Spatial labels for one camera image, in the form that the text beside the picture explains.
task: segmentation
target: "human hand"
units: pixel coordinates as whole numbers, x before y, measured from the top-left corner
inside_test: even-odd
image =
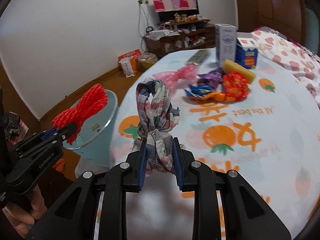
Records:
[[[13,228],[23,238],[26,238],[29,232],[27,224],[33,225],[35,220],[42,217],[42,215],[47,211],[38,185],[36,185],[32,192],[26,194],[26,196],[30,200],[32,207],[30,213],[11,202],[8,202],[7,205],[2,209]]]

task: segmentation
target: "milk carton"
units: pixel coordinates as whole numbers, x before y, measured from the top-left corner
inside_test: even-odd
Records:
[[[222,67],[224,61],[235,61],[236,27],[229,24],[215,24],[217,63]]]
[[[246,69],[255,68],[258,57],[258,45],[251,33],[237,33],[235,62]]]

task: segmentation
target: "blue trash bin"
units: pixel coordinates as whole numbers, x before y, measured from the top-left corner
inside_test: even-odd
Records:
[[[110,168],[109,147],[118,112],[118,98],[114,92],[105,91],[108,95],[107,105],[84,122],[72,145],[64,141],[63,147],[96,164]]]

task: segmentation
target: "white tablecloth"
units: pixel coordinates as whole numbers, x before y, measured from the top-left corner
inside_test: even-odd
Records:
[[[137,136],[135,90],[161,71],[177,70],[196,52],[168,54],[128,90],[115,123],[110,156],[125,161]],[[215,49],[199,67],[217,67]],[[242,102],[201,105],[185,97],[180,82],[171,97],[180,122],[171,134],[214,170],[236,169],[263,196],[294,238],[320,193],[320,114],[312,95],[287,70],[259,56],[257,78]],[[139,194],[127,194],[128,239],[191,239],[194,198],[181,193],[172,174],[154,171]]]

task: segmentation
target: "purple wrapper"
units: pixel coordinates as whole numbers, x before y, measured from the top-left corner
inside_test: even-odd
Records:
[[[207,74],[198,74],[198,85],[208,85],[212,89],[216,90],[219,83],[222,82],[223,70],[222,68],[217,68],[212,70]]]

